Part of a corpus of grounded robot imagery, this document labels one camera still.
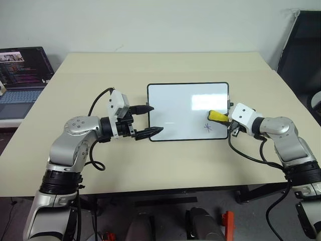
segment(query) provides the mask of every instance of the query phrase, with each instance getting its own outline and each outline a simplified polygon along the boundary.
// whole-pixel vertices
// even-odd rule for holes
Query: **beige tabletop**
[[[321,128],[293,92],[257,53],[69,54],[44,89],[0,157],[0,196],[32,196],[46,169],[50,146],[64,123],[87,115],[94,98],[115,87],[131,105],[144,104],[149,83],[221,82],[232,102],[242,102],[264,116],[286,116],[320,159]],[[108,95],[93,114],[107,116]],[[147,115],[134,117],[138,130]],[[260,142],[241,133],[233,144],[259,158]],[[269,140],[264,154],[279,162]],[[283,182],[284,174],[234,153],[227,140],[151,142],[120,138],[97,144],[94,159],[101,172],[86,166],[81,193],[127,192]]]

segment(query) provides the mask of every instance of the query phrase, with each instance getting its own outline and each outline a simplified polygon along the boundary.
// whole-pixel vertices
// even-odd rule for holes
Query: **laptop screen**
[[[53,74],[42,47],[0,49],[0,81],[7,89],[45,86]]]

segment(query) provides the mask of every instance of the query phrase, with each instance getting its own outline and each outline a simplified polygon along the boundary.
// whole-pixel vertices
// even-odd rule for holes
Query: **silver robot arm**
[[[148,105],[129,106],[127,97],[111,90],[108,103],[109,117],[77,116],[66,122],[64,131],[51,146],[47,169],[40,189],[36,192],[25,225],[23,240],[73,240],[78,220],[78,189],[84,186],[81,171],[87,156],[92,160],[92,148],[97,142],[109,142],[111,137],[151,137],[163,128],[151,127],[136,131],[133,114],[153,110]]]
[[[284,167],[285,178],[302,201],[296,205],[305,234],[321,241],[321,169],[304,139],[298,136],[292,120],[286,117],[263,118],[262,114],[238,103],[229,113],[233,136],[239,131],[250,136],[265,136],[274,141]]]

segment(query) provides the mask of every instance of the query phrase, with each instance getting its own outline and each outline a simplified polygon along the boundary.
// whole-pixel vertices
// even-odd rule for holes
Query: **cable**
[[[263,145],[266,141],[262,141],[263,143],[261,143],[261,147],[260,147],[260,150],[262,150],[262,155],[263,155]],[[241,155],[242,157],[245,157],[253,162],[257,162],[257,163],[261,163],[261,164],[266,164],[270,167],[274,167],[274,168],[277,168],[277,169],[280,169],[280,170],[283,170],[284,168],[280,165],[280,164],[277,164],[275,162],[267,162],[264,158],[265,161],[261,161],[261,160],[258,160],[258,159],[255,159],[253,157],[250,157],[242,152],[240,152],[239,150],[237,150],[231,143],[231,132],[229,132],[229,135],[228,135],[228,143],[229,143],[229,146],[230,148],[236,152],[237,154]]]
[[[95,241],[98,241],[98,233],[97,233],[97,200],[95,203],[95,209],[94,209],[94,219],[95,219],[95,228],[94,228],[94,232],[95,232]]]
[[[92,223],[92,229],[93,229],[94,233],[96,233],[94,212],[92,212],[92,214],[91,214],[91,223]]]
[[[273,233],[278,237],[278,239],[280,241],[283,241],[283,239],[281,238],[281,236],[277,233],[277,231],[273,228],[271,222],[270,222],[270,218],[269,218],[269,214],[270,214],[270,211],[272,210],[272,208],[274,208],[276,205],[278,205],[283,199],[286,198],[286,196],[288,195],[289,191],[290,191],[290,188],[291,188],[291,183],[290,181],[288,181],[287,183],[287,186],[286,186],[286,190],[285,192],[283,193],[283,195],[278,199],[276,200],[274,203],[272,203],[271,206],[269,206],[269,208],[266,210],[266,213],[265,213],[265,218],[266,218],[266,221],[267,221],[267,224],[269,225],[270,229],[273,231]]]
[[[90,107],[90,110],[89,110],[89,113],[88,113],[88,116],[91,116],[91,113],[95,107],[95,104],[97,103],[97,101],[100,99],[100,97],[102,97],[105,93],[107,92],[110,92],[110,94],[112,93],[112,91],[114,90],[114,88],[108,88],[108,89],[105,89],[103,92],[101,92],[94,100],[94,102],[92,103],[91,107]],[[106,140],[107,138],[105,137],[100,137],[98,138],[97,140],[94,141],[94,143],[91,145],[90,149],[89,149],[89,162],[86,162],[85,163],[85,166],[88,165],[88,164],[92,164],[97,170],[99,171],[104,171],[106,169],[105,165],[102,164],[101,162],[98,162],[98,161],[94,161],[93,157],[92,157],[92,151],[95,147],[95,145],[97,144],[97,142],[100,142],[100,141],[104,141]]]
[[[263,160],[263,162],[267,162],[267,160],[265,159],[264,155],[263,155],[263,147],[264,147],[264,144],[267,142],[267,138],[264,138],[261,142],[261,145],[260,145],[260,156]]]
[[[94,161],[94,159],[93,159],[93,157],[92,157],[92,151],[93,151],[93,149],[94,149],[94,147],[95,147],[95,145],[98,143],[98,142],[100,142],[100,141],[104,141],[104,140],[106,140],[107,138],[106,137],[100,137],[100,138],[98,138],[98,139],[96,139],[94,142],[93,142],[93,144],[91,145],[91,147],[90,147],[90,149],[89,149],[89,162],[86,162],[85,163],[85,166],[86,165],[88,165],[88,164],[92,164],[97,170],[99,170],[99,171],[104,171],[105,169],[106,169],[106,167],[105,167],[105,165],[104,164],[102,164],[101,162],[98,162],[98,161]]]
[[[253,162],[257,162],[257,163],[261,163],[261,164],[266,164],[270,167],[274,167],[274,168],[278,168],[280,170],[284,170],[284,168],[280,165],[280,164],[277,164],[275,162],[268,162],[265,157],[264,157],[264,154],[263,154],[263,147],[264,147],[264,144],[266,143],[267,139],[266,138],[261,138],[260,140],[262,140],[262,143],[260,145],[260,156],[262,158],[262,161],[261,160],[258,160],[258,159],[255,159],[253,157],[250,157],[250,156],[247,156],[246,154],[240,152],[239,150],[237,150],[231,143],[231,132],[229,132],[229,135],[228,135],[228,143],[229,143],[229,146],[232,148],[233,151],[235,151],[237,154],[241,155],[242,157],[245,157]],[[280,241],[283,241],[283,239],[281,238],[281,236],[277,233],[277,231],[274,229],[274,227],[272,226],[271,222],[270,222],[270,219],[269,219],[269,214],[270,214],[270,211],[272,210],[272,208],[274,208],[277,204],[279,204],[289,193],[290,191],[290,188],[291,188],[291,185],[290,185],[290,181],[288,181],[288,184],[287,184],[287,187],[286,187],[286,190],[284,192],[284,194],[278,199],[276,200],[271,206],[269,206],[269,208],[266,210],[266,213],[265,213],[265,218],[266,218],[266,221],[267,221],[267,224],[269,225],[270,229],[273,231],[273,233],[278,237],[278,239]]]
[[[77,190],[77,238],[76,241],[80,241],[81,235],[81,206],[80,206],[80,196],[79,190]]]
[[[95,104],[96,104],[97,101],[100,99],[100,97],[102,97],[102,96],[103,96],[105,93],[107,93],[107,92],[110,92],[110,94],[111,94],[113,90],[114,90],[114,88],[105,89],[103,92],[101,92],[101,93],[95,98],[94,102],[92,103],[92,105],[91,105],[91,107],[90,107],[88,116],[91,116],[92,110],[94,109]]]
[[[11,214],[12,214],[12,210],[14,209],[14,206],[17,204],[17,201],[13,201],[12,197],[10,197],[10,200],[11,200],[11,210],[9,212],[9,219],[8,219],[8,222],[6,224],[6,227],[5,227],[5,230],[4,230],[4,233],[2,234],[1,236],[1,239],[0,241],[3,241],[4,240],[4,237],[9,229],[9,225],[10,225],[10,222],[11,222]]]

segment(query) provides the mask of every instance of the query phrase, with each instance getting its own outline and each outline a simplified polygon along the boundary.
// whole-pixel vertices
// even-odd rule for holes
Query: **whiteboard frame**
[[[147,85],[147,103],[149,104],[149,92],[148,88],[150,85],[180,85],[180,84],[226,84],[227,85],[227,114],[229,113],[230,110],[230,87],[228,82],[188,82],[188,83],[150,83]],[[150,116],[148,113],[148,127],[150,126]],[[226,127],[226,137],[224,138],[208,138],[208,139],[176,139],[176,140],[152,140],[151,137],[149,140],[151,142],[175,142],[175,141],[206,141],[206,140],[225,140],[228,138],[228,129]]]

